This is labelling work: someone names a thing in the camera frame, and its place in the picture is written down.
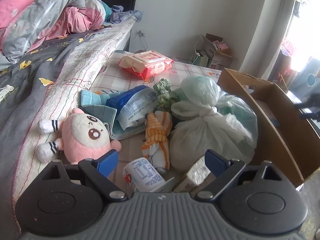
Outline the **gold foil packet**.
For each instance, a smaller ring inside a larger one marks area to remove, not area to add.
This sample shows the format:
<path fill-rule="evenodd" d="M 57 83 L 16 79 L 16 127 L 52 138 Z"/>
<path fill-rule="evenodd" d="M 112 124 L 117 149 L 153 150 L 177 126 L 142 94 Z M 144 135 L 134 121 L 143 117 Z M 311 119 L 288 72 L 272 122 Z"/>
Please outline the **gold foil packet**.
<path fill-rule="evenodd" d="M 174 186 L 173 191 L 177 193 L 189 192 L 195 194 L 204 189 L 215 179 L 216 177 L 205 165 L 203 155 L 188 172 L 181 176 L 180 180 Z"/>

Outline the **pink plush doll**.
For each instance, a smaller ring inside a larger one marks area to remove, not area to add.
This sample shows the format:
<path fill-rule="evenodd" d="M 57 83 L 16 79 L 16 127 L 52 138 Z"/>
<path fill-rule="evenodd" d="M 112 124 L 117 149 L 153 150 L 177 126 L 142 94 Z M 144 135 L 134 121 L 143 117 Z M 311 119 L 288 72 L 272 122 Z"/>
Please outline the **pink plush doll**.
<path fill-rule="evenodd" d="M 61 137 L 35 148 L 38 160 L 48 163 L 54 154 L 63 151 L 71 164 L 86 159 L 98 159 L 110 150 L 121 150 L 118 140 L 111 140 L 102 121 L 75 108 L 65 120 L 40 120 L 38 129 L 41 134 L 60 132 Z"/>

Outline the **white yogurt cup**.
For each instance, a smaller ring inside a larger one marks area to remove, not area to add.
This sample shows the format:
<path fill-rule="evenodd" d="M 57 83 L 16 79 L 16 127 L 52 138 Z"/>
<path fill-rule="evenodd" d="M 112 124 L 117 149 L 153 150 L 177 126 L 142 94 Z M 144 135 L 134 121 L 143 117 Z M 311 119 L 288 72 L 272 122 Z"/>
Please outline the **white yogurt cup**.
<path fill-rule="evenodd" d="M 174 177 L 166 181 L 144 157 L 128 163 L 123 177 L 132 192 L 171 192 L 175 183 Z"/>

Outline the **teal checkered towel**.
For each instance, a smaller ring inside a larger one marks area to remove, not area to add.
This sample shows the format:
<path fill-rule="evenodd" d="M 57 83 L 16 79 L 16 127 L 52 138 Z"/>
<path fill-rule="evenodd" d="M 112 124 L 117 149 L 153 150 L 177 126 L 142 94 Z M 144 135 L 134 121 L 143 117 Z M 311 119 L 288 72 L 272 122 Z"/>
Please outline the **teal checkered towel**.
<path fill-rule="evenodd" d="M 80 92 L 80 109 L 85 113 L 98 118 L 104 123 L 109 131 L 110 138 L 123 140 L 145 131 L 146 126 L 141 124 L 136 127 L 129 127 L 123 130 L 116 120 L 117 110 L 105 105 L 110 98 L 118 96 L 121 92 L 110 90 L 107 94 L 96 94 L 89 90 L 81 90 Z"/>

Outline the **blue white plastic pouch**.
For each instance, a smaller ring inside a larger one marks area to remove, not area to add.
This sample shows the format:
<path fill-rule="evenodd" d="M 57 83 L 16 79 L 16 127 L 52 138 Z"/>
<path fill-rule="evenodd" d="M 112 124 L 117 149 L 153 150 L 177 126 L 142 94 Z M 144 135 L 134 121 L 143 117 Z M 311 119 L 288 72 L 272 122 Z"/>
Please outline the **blue white plastic pouch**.
<path fill-rule="evenodd" d="M 157 94 L 152 88 L 140 85 L 108 99 L 105 105 L 117 110 L 116 120 L 125 130 L 145 122 L 147 114 L 157 107 Z"/>

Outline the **orange striped cloth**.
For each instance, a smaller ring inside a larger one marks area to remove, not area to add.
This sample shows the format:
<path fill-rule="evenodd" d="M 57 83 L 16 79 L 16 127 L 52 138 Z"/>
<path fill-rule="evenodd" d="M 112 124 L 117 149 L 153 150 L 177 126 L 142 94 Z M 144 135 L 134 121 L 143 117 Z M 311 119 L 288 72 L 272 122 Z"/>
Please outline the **orange striped cloth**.
<path fill-rule="evenodd" d="M 163 111 L 148 113 L 145 124 L 145 142 L 141 147 L 143 157 L 157 172 L 166 174 L 170 168 L 168 135 L 172 129 L 172 116 Z"/>

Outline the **brown cardboard box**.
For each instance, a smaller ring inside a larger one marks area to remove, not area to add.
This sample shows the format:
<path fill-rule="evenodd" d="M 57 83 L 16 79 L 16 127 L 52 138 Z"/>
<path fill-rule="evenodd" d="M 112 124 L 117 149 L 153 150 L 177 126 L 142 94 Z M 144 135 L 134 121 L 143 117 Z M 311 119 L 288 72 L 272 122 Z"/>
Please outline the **brown cardboard box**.
<path fill-rule="evenodd" d="M 273 162 L 295 186 L 319 168 L 319 135 L 275 83 L 225 68 L 217 84 L 253 109 L 258 142 L 252 164 Z"/>

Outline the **green scrunchie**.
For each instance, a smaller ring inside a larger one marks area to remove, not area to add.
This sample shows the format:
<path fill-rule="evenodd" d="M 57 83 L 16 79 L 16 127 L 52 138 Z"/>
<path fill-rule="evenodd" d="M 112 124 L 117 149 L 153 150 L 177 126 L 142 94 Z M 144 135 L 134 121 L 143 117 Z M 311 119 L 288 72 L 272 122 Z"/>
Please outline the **green scrunchie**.
<path fill-rule="evenodd" d="M 157 110 L 171 112 L 171 106 L 180 101 L 177 93 L 171 90 L 171 83 L 168 79 L 160 79 L 153 85 L 153 90 L 157 95 Z"/>

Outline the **small open cardboard box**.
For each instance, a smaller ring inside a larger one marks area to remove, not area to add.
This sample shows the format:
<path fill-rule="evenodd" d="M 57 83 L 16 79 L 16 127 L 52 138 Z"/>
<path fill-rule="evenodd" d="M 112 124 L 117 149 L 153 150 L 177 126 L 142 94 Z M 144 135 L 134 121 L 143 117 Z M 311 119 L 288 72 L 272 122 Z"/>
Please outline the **small open cardboard box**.
<path fill-rule="evenodd" d="M 222 37 L 206 33 L 205 36 L 201 35 L 201 38 L 203 40 L 203 51 L 208 56 L 208 68 L 223 70 L 229 68 L 232 62 L 237 60 Z"/>

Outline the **green paper bag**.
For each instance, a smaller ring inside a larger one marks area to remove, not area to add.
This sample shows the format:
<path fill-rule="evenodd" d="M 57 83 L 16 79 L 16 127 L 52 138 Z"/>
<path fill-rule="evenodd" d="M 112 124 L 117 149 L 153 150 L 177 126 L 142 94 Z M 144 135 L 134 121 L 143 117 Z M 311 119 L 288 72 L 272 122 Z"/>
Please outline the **green paper bag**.
<path fill-rule="evenodd" d="M 190 64 L 200 67 L 210 67 L 210 57 L 204 50 L 195 50 L 191 59 Z"/>

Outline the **red wet wipes pack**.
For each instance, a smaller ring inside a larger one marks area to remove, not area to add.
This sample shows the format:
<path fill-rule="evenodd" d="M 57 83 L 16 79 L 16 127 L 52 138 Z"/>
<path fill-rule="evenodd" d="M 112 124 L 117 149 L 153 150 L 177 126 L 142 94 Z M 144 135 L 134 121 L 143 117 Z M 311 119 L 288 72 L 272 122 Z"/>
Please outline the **red wet wipes pack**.
<path fill-rule="evenodd" d="M 170 69 L 173 62 L 173 59 L 150 50 L 126 55 L 121 58 L 118 66 L 145 81 Z"/>

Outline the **blue clothes pile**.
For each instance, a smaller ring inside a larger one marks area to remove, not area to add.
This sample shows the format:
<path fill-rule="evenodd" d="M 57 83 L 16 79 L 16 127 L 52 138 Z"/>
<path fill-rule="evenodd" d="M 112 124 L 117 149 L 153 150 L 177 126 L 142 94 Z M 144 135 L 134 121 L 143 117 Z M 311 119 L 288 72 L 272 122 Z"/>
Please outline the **blue clothes pile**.
<path fill-rule="evenodd" d="M 140 10 L 124 11 L 122 5 L 113 5 L 112 7 L 109 7 L 104 2 L 102 2 L 102 5 L 106 11 L 104 23 L 119 24 L 132 16 L 136 18 L 137 22 L 140 22 L 143 18 L 143 12 Z"/>

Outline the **pink and grey duvet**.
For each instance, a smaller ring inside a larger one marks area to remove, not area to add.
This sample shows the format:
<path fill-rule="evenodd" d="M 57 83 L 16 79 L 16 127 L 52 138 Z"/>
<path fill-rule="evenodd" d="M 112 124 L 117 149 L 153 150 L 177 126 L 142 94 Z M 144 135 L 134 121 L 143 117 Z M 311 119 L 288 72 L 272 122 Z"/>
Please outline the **pink and grey duvet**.
<path fill-rule="evenodd" d="M 1 69 L 44 41 L 99 29 L 101 0 L 1 0 Z"/>

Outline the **wall power socket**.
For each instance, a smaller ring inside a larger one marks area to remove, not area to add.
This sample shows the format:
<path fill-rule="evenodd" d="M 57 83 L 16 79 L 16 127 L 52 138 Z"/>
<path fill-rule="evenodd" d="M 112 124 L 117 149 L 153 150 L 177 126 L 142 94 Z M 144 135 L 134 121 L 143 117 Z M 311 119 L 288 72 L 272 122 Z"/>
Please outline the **wall power socket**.
<path fill-rule="evenodd" d="M 138 35 L 139 37 L 146 37 L 146 32 L 145 32 L 145 30 L 140 29 L 140 30 L 137 32 L 137 35 Z"/>

